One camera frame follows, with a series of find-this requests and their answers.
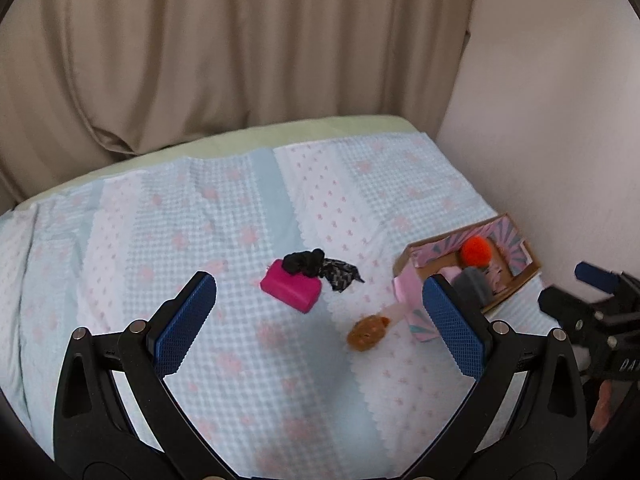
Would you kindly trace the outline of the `grey fuzzy sock bundle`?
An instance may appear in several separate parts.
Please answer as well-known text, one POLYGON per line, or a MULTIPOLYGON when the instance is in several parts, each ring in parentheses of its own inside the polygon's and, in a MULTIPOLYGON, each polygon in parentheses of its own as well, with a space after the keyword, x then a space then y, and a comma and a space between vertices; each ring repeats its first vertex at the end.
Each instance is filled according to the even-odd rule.
POLYGON ((494 301, 494 292, 485 273, 474 266, 463 269, 451 286, 464 304, 477 310, 487 308, 494 301))

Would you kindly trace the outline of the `orange fluffy pompom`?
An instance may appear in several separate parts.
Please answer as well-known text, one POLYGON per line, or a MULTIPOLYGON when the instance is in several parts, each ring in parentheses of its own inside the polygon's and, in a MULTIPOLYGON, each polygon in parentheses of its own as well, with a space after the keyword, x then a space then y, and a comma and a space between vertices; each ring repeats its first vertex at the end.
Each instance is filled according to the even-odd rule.
POLYGON ((492 259, 492 249, 485 237, 469 237, 459 249, 459 260, 464 266, 487 268, 492 259))

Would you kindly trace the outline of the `black patterned cloth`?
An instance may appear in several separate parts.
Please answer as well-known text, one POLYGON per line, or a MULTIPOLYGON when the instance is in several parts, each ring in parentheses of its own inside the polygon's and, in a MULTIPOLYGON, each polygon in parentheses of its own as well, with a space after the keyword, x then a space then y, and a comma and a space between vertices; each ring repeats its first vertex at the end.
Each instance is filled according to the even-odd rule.
POLYGON ((282 268, 290 275, 323 278, 334 292, 344 292, 353 282, 364 282, 356 266, 342 260, 326 258, 320 248, 286 255, 282 260, 282 268))

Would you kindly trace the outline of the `pale green mattress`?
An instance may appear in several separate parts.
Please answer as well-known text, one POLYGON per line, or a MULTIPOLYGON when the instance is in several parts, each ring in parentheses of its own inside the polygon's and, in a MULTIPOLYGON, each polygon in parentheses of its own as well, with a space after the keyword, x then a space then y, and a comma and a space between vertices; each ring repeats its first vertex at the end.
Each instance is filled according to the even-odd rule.
POLYGON ((116 162, 98 170, 73 178, 54 188, 49 188, 15 206, 26 209, 36 200, 42 200, 70 186, 83 185, 96 179, 107 178, 123 172, 171 162, 181 157, 201 159, 241 155, 258 148, 278 148, 292 143, 344 138, 345 136, 368 136, 377 133, 418 132, 407 119, 392 115, 360 115, 326 117, 282 122, 282 124, 250 127, 241 130, 217 133, 192 142, 163 148, 160 151, 116 162))

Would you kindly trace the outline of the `magenta zip pouch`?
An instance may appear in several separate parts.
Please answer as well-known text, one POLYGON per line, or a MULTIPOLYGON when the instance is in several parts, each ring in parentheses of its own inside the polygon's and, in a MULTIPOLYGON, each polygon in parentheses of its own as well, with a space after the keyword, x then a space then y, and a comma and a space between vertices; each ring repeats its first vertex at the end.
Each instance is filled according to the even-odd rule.
POLYGON ((316 304, 322 289, 320 278, 307 278, 301 273, 286 272, 282 259, 271 263, 259 286, 269 296, 303 314, 308 313, 316 304))

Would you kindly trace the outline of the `beige curtain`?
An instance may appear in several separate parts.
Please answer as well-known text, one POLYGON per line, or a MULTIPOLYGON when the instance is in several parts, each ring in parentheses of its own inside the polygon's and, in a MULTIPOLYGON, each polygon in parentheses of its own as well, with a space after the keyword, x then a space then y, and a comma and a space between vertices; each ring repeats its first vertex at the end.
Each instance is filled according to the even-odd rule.
POLYGON ((14 200, 208 134, 390 114, 436 134, 473 0, 9 0, 14 200))

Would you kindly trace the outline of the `cardboard box with pink lining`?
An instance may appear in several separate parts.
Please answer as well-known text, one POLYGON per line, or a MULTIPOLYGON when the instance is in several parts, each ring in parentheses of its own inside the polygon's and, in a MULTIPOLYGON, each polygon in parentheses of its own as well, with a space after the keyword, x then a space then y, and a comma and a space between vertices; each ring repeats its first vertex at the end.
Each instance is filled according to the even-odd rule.
POLYGON ((417 341, 438 331, 422 299, 427 278, 442 276, 477 310, 487 313, 538 274, 540 263, 508 214, 409 244, 393 265, 397 301, 406 307, 405 321, 417 341))

